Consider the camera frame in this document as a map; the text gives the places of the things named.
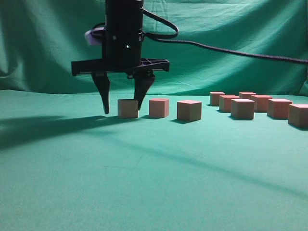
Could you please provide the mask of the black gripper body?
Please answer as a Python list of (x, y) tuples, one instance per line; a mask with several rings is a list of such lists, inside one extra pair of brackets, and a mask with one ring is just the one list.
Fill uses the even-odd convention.
[(73, 61), (72, 75), (115, 72), (131, 76), (143, 71), (169, 71), (168, 60), (141, 57), (144, 13), (142, 0), (107, 0), (105, 22), (95, 26), (105, 27), (105, 43), (100, 45), (102, 57)]

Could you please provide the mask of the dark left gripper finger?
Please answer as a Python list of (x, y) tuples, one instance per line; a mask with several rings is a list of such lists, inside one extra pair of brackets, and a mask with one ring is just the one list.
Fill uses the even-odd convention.
[(134, 76), (134, 100), (138, 102), (138, 110), (140, 110), (144, 97), (154, 81), (155, 75), (153, 72), (138, 72)]

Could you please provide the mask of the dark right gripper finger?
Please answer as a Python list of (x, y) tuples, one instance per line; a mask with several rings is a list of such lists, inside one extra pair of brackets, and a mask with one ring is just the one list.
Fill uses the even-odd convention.
[(92, 80), (100, 94), (103, 109), (105, 114), (109, 114), (109, 89), (110, 89), (110, 80), (106, 72), (92, 73)]

